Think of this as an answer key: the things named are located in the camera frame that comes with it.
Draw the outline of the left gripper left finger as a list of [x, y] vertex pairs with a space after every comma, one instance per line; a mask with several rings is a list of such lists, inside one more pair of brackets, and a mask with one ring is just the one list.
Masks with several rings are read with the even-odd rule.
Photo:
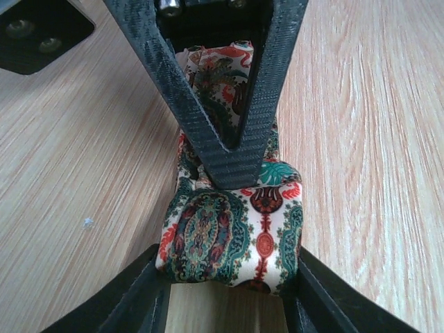
[[43, 333], [165, 331], [171, 283], [155, 267], [153, 244], [83, 304]]

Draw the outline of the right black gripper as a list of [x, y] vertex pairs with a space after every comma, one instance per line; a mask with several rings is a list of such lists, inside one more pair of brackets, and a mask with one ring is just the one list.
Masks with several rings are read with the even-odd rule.
[[[249, 187], [259, 168], [306, 1], [107, 1], [106, 6], [180, 128], [222, 189]], [[239, 136], [227, 145], [176, 60], [190, 46], [251, 44]]]

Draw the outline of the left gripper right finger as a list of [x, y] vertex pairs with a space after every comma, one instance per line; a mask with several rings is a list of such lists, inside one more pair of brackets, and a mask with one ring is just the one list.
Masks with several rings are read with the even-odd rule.
[[292, 291], [283, 297], [289, 332], [417, 332], [353, 289], [305, 248], [300, 249]]

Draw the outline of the floral patterned tie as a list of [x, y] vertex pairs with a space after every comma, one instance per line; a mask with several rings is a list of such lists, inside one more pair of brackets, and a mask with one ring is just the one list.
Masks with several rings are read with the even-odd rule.
[[[254, 49], [249, 43], [179, 54], [193, 91], [226, 144], [239, 129]], [[298, 272], [302, 180], [280, 158], [272, 126], [252, 187], [220, 190], [185, 134], [178, 142], [176, 192], [166, 212], [156, 268], [174, 282], [217, 281], [280, 295]]]

